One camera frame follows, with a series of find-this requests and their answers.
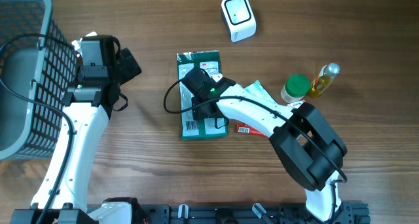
red package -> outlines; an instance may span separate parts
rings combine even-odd
[[[264,135],[263,133],[261,133],[260,131],[254,129],[253,127],[244,124],[244,123],[238,123],[236,125],[236,132],[238,133],[246,133],[246,134],[250,134],[250,135],[256,135],[256,136],[262,136],[267,138],[266,135]]]

teal package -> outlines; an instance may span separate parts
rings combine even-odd
[[[177,54],[179,79],[182,79],[194,67],[205,69],[209,75],[220,73],[221,62],[218,50]],[[183,83],[179,84],[179,88],[181,108],[191,107],[193,95]],[[228,135],[227,126],[224,126],[227,123],[226,119],[217,119],[217,127],[219,128],[216,128],[215,119],[195,121],[192,117],[192,111],[182,113],[181,118],[182,140],[206,140]]]

jar with green lid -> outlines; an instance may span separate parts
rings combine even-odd
[[[301,100],[310,89],[310,81],[306,76],[294,74],[290,76],[281,90],[282,99],[287,103]]]

gray basket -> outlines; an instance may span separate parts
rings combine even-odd
[[[0,0],[0,45],[23,33],[66,41],[52,18],[51,0]],[[58,109],[75,74],[74,52],[43,38],[19,39],[0,56],[0,76],[11,89]],[[19,100],[0,86],[0,160],[51,157],[60,126],[57,114]]]

wooden table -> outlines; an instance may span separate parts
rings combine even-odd
[[[419,223],[418,0],[250,0],[254,37],[231,43],[221,0],[53,0],[69,40],[97,31],[129,47],[143,73],[125,84],[129,107],[113,113],[100,141],[88,201],[142,204],[304,202],[264,138],[236,134],[181,141],[179,115],[163,110],[177,80],[176,53],[219,50],[223,74],[257,79],[279,102],[294,73],[313,79],[330,62],[341,73],[308,100],[346,142],[343,200],[369,204],[373,223]],[[178,90],[169,99],[179,108]],[[0,222],[28,208],[48,161],[0,163]]]

